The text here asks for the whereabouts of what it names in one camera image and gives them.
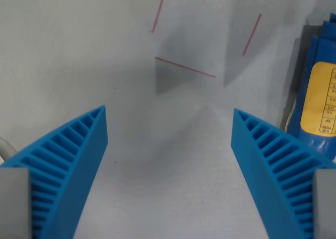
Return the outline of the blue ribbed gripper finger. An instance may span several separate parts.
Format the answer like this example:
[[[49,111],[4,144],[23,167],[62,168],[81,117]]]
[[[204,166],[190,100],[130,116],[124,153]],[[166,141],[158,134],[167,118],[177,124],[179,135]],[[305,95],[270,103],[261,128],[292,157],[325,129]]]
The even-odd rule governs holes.
[[[313,238],[313,174],[335,163],[239,109],[231,147],[269,238]]]
[[[100,106],[1,165],[30,173],[33,238],[73,238],[107,145],[106,108]]]

